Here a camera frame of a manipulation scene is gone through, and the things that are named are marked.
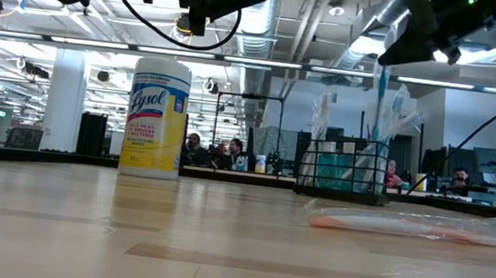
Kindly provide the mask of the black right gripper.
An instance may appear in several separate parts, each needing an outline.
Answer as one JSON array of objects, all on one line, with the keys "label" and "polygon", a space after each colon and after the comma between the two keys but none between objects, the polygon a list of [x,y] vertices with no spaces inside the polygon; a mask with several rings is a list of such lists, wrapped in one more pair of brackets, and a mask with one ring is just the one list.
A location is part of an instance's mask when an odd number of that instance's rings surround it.
[{"label": "black right gripper", "polygon": [[430,62],[434,52],[448,65],[461,59],[461,40],[492,15],[494,0],[407,0],[410,19],[402,35],[378,58],[379,65]]}]

